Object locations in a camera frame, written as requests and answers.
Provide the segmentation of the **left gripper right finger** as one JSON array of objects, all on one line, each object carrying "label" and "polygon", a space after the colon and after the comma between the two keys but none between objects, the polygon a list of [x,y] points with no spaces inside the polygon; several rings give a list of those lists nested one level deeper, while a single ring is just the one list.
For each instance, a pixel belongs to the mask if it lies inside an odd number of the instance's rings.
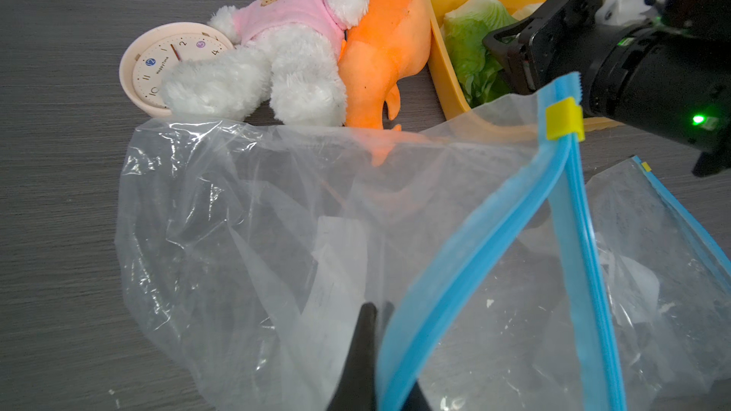
[{"label": "left gripper right finger", "polygon": [[[384,323],[384,328],[388,327],[389,321],[395,311],[395,306],[392,302],[385,302],[381,311],[381,319]],[[415,382],[411,392],[407,396],[402,408],[402,411],[431,411],[431,407],[426,400],[420,384]]]}]

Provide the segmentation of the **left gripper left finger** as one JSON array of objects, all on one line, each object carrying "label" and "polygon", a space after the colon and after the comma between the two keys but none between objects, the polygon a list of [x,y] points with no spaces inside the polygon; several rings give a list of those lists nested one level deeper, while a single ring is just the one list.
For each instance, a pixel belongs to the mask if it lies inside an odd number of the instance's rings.
[{"label": "left gripper left finger", "polygon": [[376,322],[377,307],[373,303],[363,304],[340,382],[327,406],[327,411],[371,411],[376,409]]}]

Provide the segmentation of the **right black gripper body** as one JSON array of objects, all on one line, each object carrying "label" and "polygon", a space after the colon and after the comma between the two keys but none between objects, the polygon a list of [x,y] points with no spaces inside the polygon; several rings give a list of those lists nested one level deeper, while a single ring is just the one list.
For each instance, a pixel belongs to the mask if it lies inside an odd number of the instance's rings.
[{"label": "right black gripper body", "polygon": [[550,81],[578,72],[589,117],[707,154],[730,150],[730,0],[670,0],[656,20],[569,36]]}]

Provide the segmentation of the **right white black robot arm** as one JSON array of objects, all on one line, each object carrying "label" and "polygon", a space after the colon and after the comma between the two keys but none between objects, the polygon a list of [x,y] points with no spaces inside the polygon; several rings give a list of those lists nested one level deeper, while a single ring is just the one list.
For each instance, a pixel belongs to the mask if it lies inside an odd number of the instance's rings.
[{"label": "right white black robot arm", "polygon": [[637,1],[651,14],[621,21],[611,0],[546,0],[483,43],[517,93],[578,72],[587,116],[698,150],[699,178],[729,169],[730,0]]}]

